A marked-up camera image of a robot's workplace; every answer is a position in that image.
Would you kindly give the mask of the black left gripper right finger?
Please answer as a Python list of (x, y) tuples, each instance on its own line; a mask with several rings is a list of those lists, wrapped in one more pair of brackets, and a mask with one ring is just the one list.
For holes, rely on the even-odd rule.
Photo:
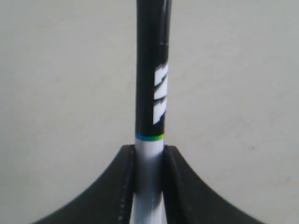
[(169, 224), (259, 224), (209, 187), (178, 148), (164, 147), (162, 187)]

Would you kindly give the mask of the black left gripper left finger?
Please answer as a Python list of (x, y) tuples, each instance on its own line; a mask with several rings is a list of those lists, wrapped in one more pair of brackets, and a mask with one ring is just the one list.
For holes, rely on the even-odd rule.
[(123, 145), (100, 177), (38, 224), (128, 224), (135, 187), (135, 147)]

